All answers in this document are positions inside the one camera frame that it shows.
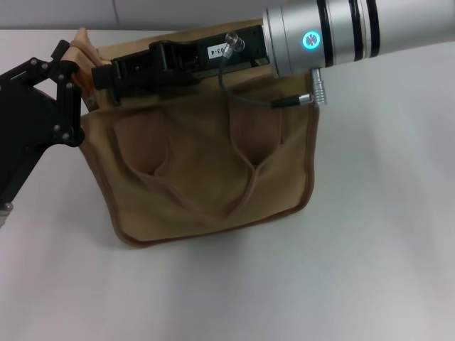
tan canvas bag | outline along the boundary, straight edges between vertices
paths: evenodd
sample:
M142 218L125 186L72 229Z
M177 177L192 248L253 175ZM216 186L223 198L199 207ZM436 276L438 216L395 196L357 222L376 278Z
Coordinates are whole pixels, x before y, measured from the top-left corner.
M301 210L314 186L319 113L312 106L229 101L216 78L186 90L132 97L116 107L94 90L91 68L154 41L195 40L260 24L245 21L94 48L79 30L65 60L92 110L81 150L107 201L115 232L136 247L237 229ZM308 92L307 78L275 80L269 66L233 72L226 84L270 101Z

black metal bracket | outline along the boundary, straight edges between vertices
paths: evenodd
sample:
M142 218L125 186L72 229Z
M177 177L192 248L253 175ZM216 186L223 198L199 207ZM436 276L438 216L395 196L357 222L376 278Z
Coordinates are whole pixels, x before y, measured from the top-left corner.
M245 49L234 54L226 72L269 63L261 25L236 31ZM149 49L115 58L92 69L97 90L109 90L115 104L123 97L151 94L164 87L194 85L218 73L226 33L189 42L161 40Z
M0 75L0 205L14 199L47 148L84 141L82 92L71 78L79 67L60 61L69 47L61 40L51 62L32 58ZM47 79L57 83L56 99L35 88Z

robotic arm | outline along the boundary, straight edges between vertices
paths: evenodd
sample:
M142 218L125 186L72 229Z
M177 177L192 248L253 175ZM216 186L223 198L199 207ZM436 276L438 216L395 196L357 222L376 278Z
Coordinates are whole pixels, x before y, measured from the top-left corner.
M326 103L320 69L385 53L455 40L455 0L309 0L267 9L263 24L192 42L160 41L148 50L92 70L95 87L112 101L188 86L218 74L223 91L253 105L286 107ZM17 192L44 151L79 146L81 91L72 82L77 65L60 61L61 41L46 63L36 58L0 75L0 226ZM256 102L233 94L223 73L269 64L275 77L310 72L311 94ZM57 99L33 86L58 85Z

black stripe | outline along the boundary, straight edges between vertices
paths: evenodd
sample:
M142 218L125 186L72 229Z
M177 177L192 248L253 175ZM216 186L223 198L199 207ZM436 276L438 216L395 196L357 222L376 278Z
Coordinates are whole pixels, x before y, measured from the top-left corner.
M379 49L381 46L378 8L376 6L376 0L367 0L367 5L371 27L371 58L373 58L379 55Z
M326 0L318 0L317 4L319 9L319 18L321 19L322 40L324 44L324 54L326 55L326 67L330 67L333 66L333 46L330 23L328 22Z
M358 10L357 0L349 0L350 16L353 19L353 32L354 32L354 61L357 62L363 59L363 37L362 37L362 24L360 22L360 12Z

illuminated button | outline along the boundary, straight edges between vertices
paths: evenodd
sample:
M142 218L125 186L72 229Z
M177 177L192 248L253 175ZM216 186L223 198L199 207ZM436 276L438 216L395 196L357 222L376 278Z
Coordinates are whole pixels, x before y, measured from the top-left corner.
M321 44L321 36L316 31L309 31L301 41L305 49L314 50Z

